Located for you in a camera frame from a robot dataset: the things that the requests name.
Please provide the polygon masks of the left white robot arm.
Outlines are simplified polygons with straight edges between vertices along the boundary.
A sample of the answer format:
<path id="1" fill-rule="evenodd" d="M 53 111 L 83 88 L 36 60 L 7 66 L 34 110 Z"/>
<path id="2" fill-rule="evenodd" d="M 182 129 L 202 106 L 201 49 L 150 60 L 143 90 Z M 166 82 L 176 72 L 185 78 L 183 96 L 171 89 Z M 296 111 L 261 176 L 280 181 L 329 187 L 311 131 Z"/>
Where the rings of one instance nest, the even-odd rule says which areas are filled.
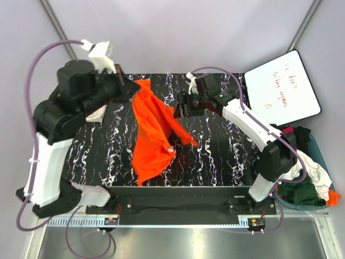
<path id="1" fill-rule="evenodd" d="M 71 212 L 79 206 L 97 207 L 106 214 L 116 212 L 118 196 L 105 186 L 85 186 L 61 177 L 65 157 L 86 118 L 110 102 L 127 103 L 140 90 L 120 65 L 108 72 L 97 71 L 87 60 L 68 62 L 57 71 L 58 85 L 33 113 L 38 151 L 33 186 L 16 191 L 23 202 L 32 203 L 39 218 Z"/>

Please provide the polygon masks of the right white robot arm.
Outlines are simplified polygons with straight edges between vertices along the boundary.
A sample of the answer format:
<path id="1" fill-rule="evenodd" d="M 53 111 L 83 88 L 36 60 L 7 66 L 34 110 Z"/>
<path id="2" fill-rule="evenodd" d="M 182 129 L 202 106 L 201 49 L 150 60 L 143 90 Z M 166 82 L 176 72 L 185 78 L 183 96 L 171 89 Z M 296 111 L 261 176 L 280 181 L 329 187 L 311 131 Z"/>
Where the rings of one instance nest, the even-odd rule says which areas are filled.
<path id="1" fill-rule="evenodd" d="M 296 138 L 292 133 L 283 134 L 280 130 L 254 117 L 247 106 L 231 93 L 221 91 L 207 98 L 202 94 L 189 94 L 181 91 L 177 95 L 175 118 L 201 116 L 205 110 L 216 112 L 234 123 L 258 147 L 260 158 L 256 165 L 258 173 L 249 189 L 245 208 L 256 214 L 264 207 L 264 200 L 273 192 L 278 181 L 297 162 Z"/>

